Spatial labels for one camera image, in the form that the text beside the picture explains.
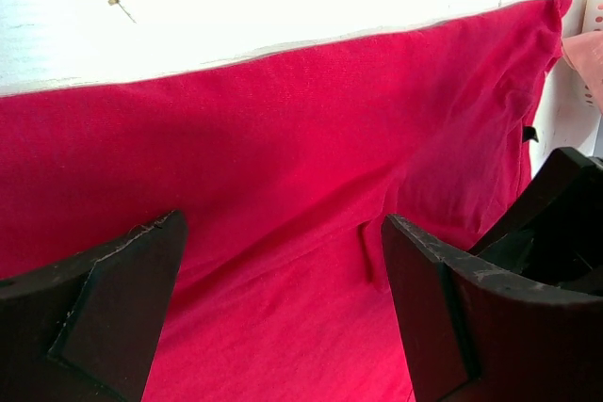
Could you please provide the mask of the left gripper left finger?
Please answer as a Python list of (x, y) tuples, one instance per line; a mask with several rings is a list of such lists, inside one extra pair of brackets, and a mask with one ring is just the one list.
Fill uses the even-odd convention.
[(4, 401), (140, 401), (187, 242), (172, 211), (1, 281)]

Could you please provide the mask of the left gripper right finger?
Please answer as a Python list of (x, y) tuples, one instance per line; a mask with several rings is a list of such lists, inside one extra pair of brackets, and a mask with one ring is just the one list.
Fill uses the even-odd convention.
[(389, 216), (383, 253), (418, 401), (598, 401), (602, 300), (532, 281)]

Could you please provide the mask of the red t shirt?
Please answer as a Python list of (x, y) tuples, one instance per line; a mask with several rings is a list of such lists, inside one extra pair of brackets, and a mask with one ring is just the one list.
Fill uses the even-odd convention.
[(1, 274), (180, 210), (146, 400), (411, 401), (383, 219), (469, 249), (512, 205), (571, 3), (5, 97)]

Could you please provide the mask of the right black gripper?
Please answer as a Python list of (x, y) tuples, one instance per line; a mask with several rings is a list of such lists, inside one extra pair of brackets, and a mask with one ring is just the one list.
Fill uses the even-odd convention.
[(557, 287), (602, 285), (602, 159), (562, 147), (470, 253)]

